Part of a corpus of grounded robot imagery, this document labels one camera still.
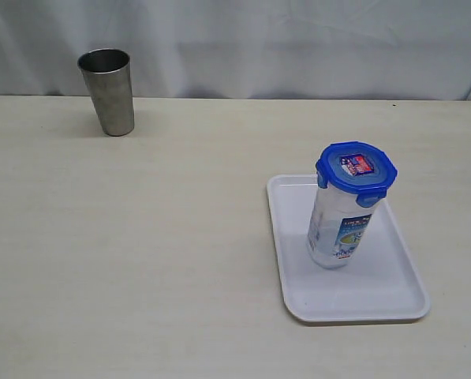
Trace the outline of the clear plastic tall container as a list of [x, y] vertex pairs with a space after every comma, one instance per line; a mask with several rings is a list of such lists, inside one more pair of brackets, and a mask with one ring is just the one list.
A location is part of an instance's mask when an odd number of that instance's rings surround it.
[[318, 188], [308, 227], [308, 251], [323, 268], [349, 264], [376, 210], [357, 203], [357, 195], [334, 186]]

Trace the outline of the blue plastic lid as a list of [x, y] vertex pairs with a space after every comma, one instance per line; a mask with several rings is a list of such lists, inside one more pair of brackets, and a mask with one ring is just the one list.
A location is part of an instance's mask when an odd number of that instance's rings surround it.
[[360, 141], [330, 144], [316, 162], [316, 173], [320, 188], [355, 195], [362, 208], [384, 199], [398, 175], [385, 152]]

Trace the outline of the stainless steel tumbler cup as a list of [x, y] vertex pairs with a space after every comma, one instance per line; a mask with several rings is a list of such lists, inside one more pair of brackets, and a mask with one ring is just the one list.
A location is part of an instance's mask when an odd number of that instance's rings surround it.
[[81, 55], [77, 66], [103, 132], [112, 137], [131, 133], [135, 122], [129, 55], [119, 49], [97, 49]]

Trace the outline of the white rectangular plastic tray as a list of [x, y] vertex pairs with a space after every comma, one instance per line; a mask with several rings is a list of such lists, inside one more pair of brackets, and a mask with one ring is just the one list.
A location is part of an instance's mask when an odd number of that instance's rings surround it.
[[428, 315], [431, 301], [398, 227], [382, 200], [350, 263], [325, 269], [310, 257], [306, 233], [316, 180], [281, 174], [267, 182], [283, 302], [306, 324], [413, 322]]

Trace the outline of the white fabric backdrop curtain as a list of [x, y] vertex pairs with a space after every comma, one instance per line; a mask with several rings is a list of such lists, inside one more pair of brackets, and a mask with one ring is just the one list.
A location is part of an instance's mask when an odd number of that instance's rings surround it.
[[0, 95], [83, 95], [102, 47], [142, 97], [471, 100], [471, 1], [0, 1]]

